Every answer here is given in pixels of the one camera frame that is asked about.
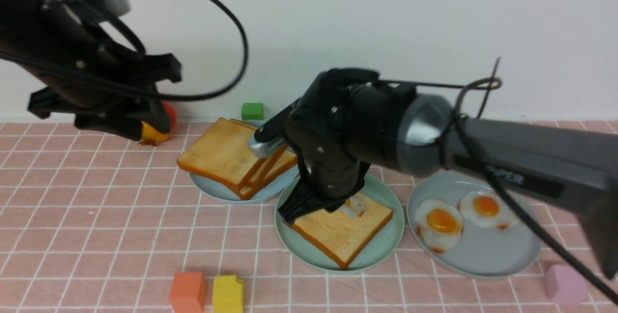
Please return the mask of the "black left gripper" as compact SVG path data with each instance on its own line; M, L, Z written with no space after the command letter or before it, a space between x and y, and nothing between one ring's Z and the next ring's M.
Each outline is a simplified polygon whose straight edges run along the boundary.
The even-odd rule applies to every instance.
M131 30L121 30L132 48L101 28L38 28L27 36L27 71L45 87L31 93L28 111L46 119L73 114L79 130L110 133L137 142L141 121L163 117L162 101L120 97L103 82L120 82L157 92L157 82L183 80L183 65L171 53L145 56Z

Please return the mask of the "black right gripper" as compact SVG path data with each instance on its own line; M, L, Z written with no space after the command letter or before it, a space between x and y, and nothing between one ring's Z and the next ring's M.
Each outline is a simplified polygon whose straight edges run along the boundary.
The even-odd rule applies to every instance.
M346 116L354 92L378 78L355 67L323 71L294 106L284 133L302 158L301 175L277 209L285 223L325 208L335 212L364 187L371 164L347 151Z

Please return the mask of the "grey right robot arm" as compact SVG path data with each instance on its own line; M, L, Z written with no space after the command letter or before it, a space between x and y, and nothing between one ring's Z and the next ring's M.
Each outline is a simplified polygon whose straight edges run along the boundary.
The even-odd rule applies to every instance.
M377 71L343 68L315 78L291 107L284 137L300 170L279 209L290 225L340 207L370 165L417 177L453 170L571 212L603 275L617 274L615 134L470 118L413 83L392 87Z

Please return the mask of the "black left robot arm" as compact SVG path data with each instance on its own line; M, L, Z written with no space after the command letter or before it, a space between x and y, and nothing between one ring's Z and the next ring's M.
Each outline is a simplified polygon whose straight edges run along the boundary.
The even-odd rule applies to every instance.
M72 114L79 130L143 145L165 141L176 128L173 107L118 86L157 93L157 82L181 81L181 63L148 55L121 20L129 11L128 0L1 0L1 58L45 86L29 96L28 112Z

